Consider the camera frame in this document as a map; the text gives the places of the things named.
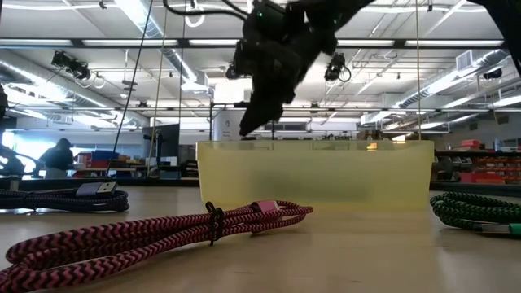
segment yellow translucent container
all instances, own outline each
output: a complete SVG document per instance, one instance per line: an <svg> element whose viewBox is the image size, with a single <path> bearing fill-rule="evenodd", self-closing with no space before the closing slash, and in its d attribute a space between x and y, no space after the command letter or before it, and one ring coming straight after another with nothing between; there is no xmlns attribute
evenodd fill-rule
<svg viewBox="0 0 521 293"><path fill-rule="evenodd" d="M429 141L199 142L203 201L232 208L288 200L318 209L417 211L427 206Z"/></svg>

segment table surface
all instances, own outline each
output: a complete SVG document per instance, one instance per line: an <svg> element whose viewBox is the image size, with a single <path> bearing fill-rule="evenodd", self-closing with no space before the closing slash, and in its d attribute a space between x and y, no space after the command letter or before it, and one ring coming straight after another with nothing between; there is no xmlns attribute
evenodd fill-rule
<svg viewBox="0 0 521 293"><path fill-rule="evenodd" d="M61 230L202 211L197 188L124 189L126 213L0 213L0 251ZM292 227L183 247L56 292L517 293L520 247L443 226L427 206L406 214L315 212ZM0 260L0 269L8 265Z"/></svg>

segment ceiling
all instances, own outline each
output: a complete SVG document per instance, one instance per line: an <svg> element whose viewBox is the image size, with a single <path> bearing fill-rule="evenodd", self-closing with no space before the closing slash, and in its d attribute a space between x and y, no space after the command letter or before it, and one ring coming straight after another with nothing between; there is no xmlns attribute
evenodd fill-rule
<svg viewBox="0 0 521 293"><path fill-rule="evenodd" d="M246 9L247 0L232 1ZM102 10L98 1L88 0L4 0L2 10L1 37L16 38L139 38L142 33L134 22L111 0L106 0L108 9ZM184 2L172 1L182 5ZM223 6L218 0L199 0L199 5ZM233 17L222 15L206 16L201 25L192 28L177 15L165 13L162 1L154 1L152 15L168 37L179 38L240 38L242 24ZM425 11L427 1L420 1L418 13L418 35L421 38L444 39L502 39L501 33L492 19L482 7L470 2L458 0L434 1L435 10ZM417 36L416 17L412 0L377 0L359 12L340 29L337 37L343 38L408 38ZM198 21L199 17L190 19ZM12 53L21 56L51 72L58 70L50 64L56 50L45 49L11 49ZM207 94L194 94L182 91L181 80L176 69L166 60L160 63L161 53L156 49L143 49L140 56L138 50L128 51L128 63L125 65L125 50L122 49L66 49L68 55L89 64L89 68L98 73L106 81L103 88L98 79L87 90L99 94L114 103L125 104L121 97L125 93L121 81L132 78L135 60L139 58L136 91L132 93L131 106L139 102L147 102L149 106L175 107L181 99L182 106L199 107L209 105ZM455 66L455 58L465 50L420 50L419 58L416 50L376 50L376 49L342 49L339 50L349 60L352 70L350 82L337 84L333 88L323 80L329 57L319 56L309 70L304 82L296 89L294 106L308 106L311 102L320 103L323 107L384 107L386 97L400 97L403 93L418 88L420 83L427 82L437 74ZM210 85L226 82L224 70L233 58L234 49L230 48L189 48L178 50L182 59L190 68L206 72ZM509 64L505 65L504 80L514 78L517 73ZM58 72L73 82L66 72ZM160 79L159 93L157 81ZM91 81L82 82L87 86ZM246 97L251 90L249 80L240 81L246 90ZM440 102L452 101L465 97L482 89L483 85L491 85L500 81L476 81L476 78L465 80L455 86L430 97ZM146 118L154 115L153 111L142 113ZM207 116L208 111L183 111L184 116ZM340 112L337 117L360 117L362 112ZM161 112L158 116L176 116L177 113ZM301 113L288 112L286 116L302 116Z"/></svg>

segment wire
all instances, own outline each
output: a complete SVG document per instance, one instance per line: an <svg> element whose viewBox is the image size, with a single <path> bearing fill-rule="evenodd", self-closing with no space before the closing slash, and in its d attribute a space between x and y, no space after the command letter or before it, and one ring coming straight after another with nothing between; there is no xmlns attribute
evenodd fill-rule
<svg viewBox="0 0 521 293"><path fill-rule="evenodd" d="M166 38L166 30L167 30L167 20L168 20L168 12L164 11L164 22L163 22L163 41L161 42L161 50L164 49L164 39ZM157 81L157 90L155 95L155 106L154 106L154 124L152 125L152 135L150 140L150 150L148 152L148 163L147 163L147 177L150 176L150 162L152 159L152 150L154 149L154 142L155 142L155 123L157 122L157 106L160 101L160 90L161 90L161 74L163 73L163 57L164 55L161 54L160 57L160 76Z"/></svg>
<svg viewBox="0 0 521 293"><path fill-rule="evenodd" d="M185 37L185 34L186 34L186 21L183 22L183 25L182 25L182 37ZM185 59L185 49L181 48L181 64L184 63L184 59ZM185 70L185 67L181 66L181 70L179 72L180 77L182 77L184 70ZM181 106L182 106L182 87L181 86L179 86L178 96L179 96L179 104L177 105L177 107L178 107L177 114L179 116L179 129L181 129ZM178 152L177 153L177 163L178 164L181 163L181 159L182 159L181 153Z"/></svg>
<svg viewBox="0 0 521 293"><path fill-rule="evenodd" d="M483 224L521 223L521 205L485 196L447 192L431 198L441 222L460 229L483 231Z"/></svg>
<svg viewBox="0 0 521 293"><path fill-rule="evenodd" d="M223 212L207 203L206 214L126 221L32 238L7 251L13 265L0 271L0 291L24 293L97 281L177 247L287 227L313 212L296 203L276 203L281 209L268 212L256 212L253 204Z"/></svg>
<svg viewBox="0 0 521 293"><path fill-rule="evenodd" d="M420 81L420 22L418 0L416 2L416 78L418 80L418 97L421 97L422 83ZM418 99L418 140L422 140L422 100Z"/></svg>
<svg viewBox="0 0 521 293"><path fill-rule="evenodd" d="M342 81L342 82L348 82L351 80L351 77L352 77L352 73L351 73L351 70L349 70L349 68L347 66L344 65L344 69L345 71L349 72L349 78L347 80L343 80L339 77L339 81Z"/></svg>
<svg viewBox="0 0 521 293"><path fill-rule="evenodd" d="M237 17L239 18L240 20L242 21L246 21L246 17L240 15L239 13L237 12L233 12L233 11L226 11L226 10L207 10L207 11L178 11L178 10L175 10L173 9L170 5L169 5L169 1L168 0L163 0L163 5L164 5L164 8L166 8L168 11L172 12L173 14L176 14L176 15L182 15L182 16L190 16L190 15L217 15L217 14L224 14L224 15L232 15L234 17ZM240 10L240 8L236 7L235 5L233 6L230 6L232 9L236 10L235 8L237 8L238 10Z"/></svg>
<svg viewBox="0 0 521 293"><path fill-rule="evenodd" d="M117 190L114 195L95 199L76 196L77 190L22 192L0 190L0 209L51 208L68 212L124 212L129 209L127 193Z"/></svg>
<svg viewBox="0 0 521 293"><path fill-rule="evenodd" d="M125 117L126 117L126 114L127 114L127 110L129 109L130 97L132 96L132 92L133 92L133 89L134 89L134 84L135 84L135 81L136 81L136 74L138 73L138 66L139 66L139 60L141 59L141 52L143 50L143 43L145 42L145 38L147 37L147 28L148 28L148 24L150 23L150 17L151 17L151 13L152 13L152 5L153 4L154 4L154 2L150 1L150 6L148 7L148 13L147 13L147 20L145 22L145 28L143 28L143 35L141 36L141 45L139 45L138 57L136 58L136 64L134 65L134 72L133 72L133 75L132 75L132 82L130 83L129 95L127 97L127 102L125 104L125 109L123 110L123 116L121 117L120 125L119 125L119 127L117 129L116 140L114 141L114 148L112 149L112 158L114 158L114 155L116 154L116 148L117 148L117 143L120 140L121 129L123 128L123 124L125 122ZM108 161L107 176L108 176L108 172L111 170L112 158Z"/></svg>

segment fluorescent light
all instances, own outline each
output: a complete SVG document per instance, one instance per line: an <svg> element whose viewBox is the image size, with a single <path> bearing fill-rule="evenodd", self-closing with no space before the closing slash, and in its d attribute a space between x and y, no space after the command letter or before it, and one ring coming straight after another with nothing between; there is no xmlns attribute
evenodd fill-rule
<svg viewBox="0 0 521 293"><path fill-rule="evenodd" d="M442 125L443 123L444 122L431 122L431 123L422 124L422 129L435 128L435 127L438 127L438 126Z"/></svg>
<svg viewBox="0 0 521 293"><path fill-rule="evenodd" d="M521 103L521 95L514 96L511 98L504 98L500 101L497 101L495 103L490 103L487 107L488 108L495 108L495 107L504 107L515 103Z"/></svg>
<svg viewBox="0 0 521 293"><path fill-rule="evenodd" d="M400 136L394 137L394 138L392 138L392 140L395 141L395 142L404 142L405 141L405 134L402 134Z"/></svg>
<svg viewBox="0 0 521 293"><path fill-rule="evenodd" d="M195 46L234 46L238 41L238 39L188 40L191 45Z"/></svg>
<svg viewBox="0 0 521 293"><path fill-rule="evenodd" d="M74 120L79 121L85 125L92 125L95 127L105 127L105 128L115 127L115 125L110 122L101 120L99 118L87 116L87 115L74 116Z"/></svg>
<svg viewBox="0 0 521 293"><path fill-rule="evenodd" d="M451 103L448 103L448 104L442 106L442 108L446 109L446 108L456 107L456 106L462 105L470 100L472 100L472 98L459 98L456 101L453 101Z"/></svg>
<svg viewBox="0 0 521 293"><path fill-rule="evenodd" d="M0 39L0 46L72 46L71 40L59 39Z"/></svg>
<svg viewBox="0 0 521 293"><path fill-rule="evenodd" d="M419 40L420 46L501 46L503 40ZM405 41L405 46L416 46L416 40Z"/></svg>
<svg viewBox="0 0 521 293"><path fill-rule="evenodd" d="M39 95L43 95L47 98L51 99L60 99L64 100L67 98L67 95L62 88L58 87L57 85L54 85L50 82L47 82L47 79L39 77L37 75L32 74L31 72L26 72L23 69L17 68L16 66L13 66L5 61L0 60L0 64L2 66L5 66L14 72L23 75L24 77L27 77L31 81L33 81L36 85L26 85L26 84L16 84L12 83L12 85L15 85L21 89L33 91L36 92Z"/></svg>
<svg viewBox="0 0 521 293"><path fill-rule="evenodd" d="M140 46L141 40L108 40L108 39L98 39L98 40L83 40L83 44L85 46ZM163 40L153 39L153 40L143 40L144 46L162 46ZM177 40L164 40L165 46L175 46L177 45Z"/></svg>
<svg viewBox="0 0 521 293"><path fill-rule="evenodd" d="M282 117L278 122L309 122L311 117Z"/></svg>
<svg viewBox="0 0 521 293"><path fill-rule="evenodd" d="M47 117L45 117L43 114L32 111L32 110L18 111L18 110L14 110L14 109L9 109L9 112L14 112L14 113L21 114L21 115L31 116L31 117L38 118L38 119L44 119L44 120L47 119Z"/></svg>
<svg viewBox="0 0 521 293"><path fill-rule="evenodd" d="M338 40L339 46L392 46L394 40Z"/></svg>
<svg viewBox="0 0 521 293"><path fill-rule="evenodd" d="M114 2L132 21L144 26L148 14L141 0L114 0Z"/></svg>
<svg viewBox="0 0 521 293"><path fill-rule="evenodd" d="M463 117L459 117L457 119L454 119L452 121L450 121L451 123L457 123L457 122L462 122L464 120L467 120L469 118L472 118L472 117L476 117L478 116L478 114L472 114L472 115L467 115L467 116L463 116Z"/></svg>
<svg viewBox="0 0 521 293"><path fill-rule="evenodd" d="M43 115L43 114L41 114L41 113L39 113L39 112L35 112L35 111L33 111L33 110L29 110L29 109L28 109L28 110L25 110L25 112L26 112L29 116L34 117L34 118L45 119L45 120L47 119L47 117L46 117L45 115Z"/></svg>

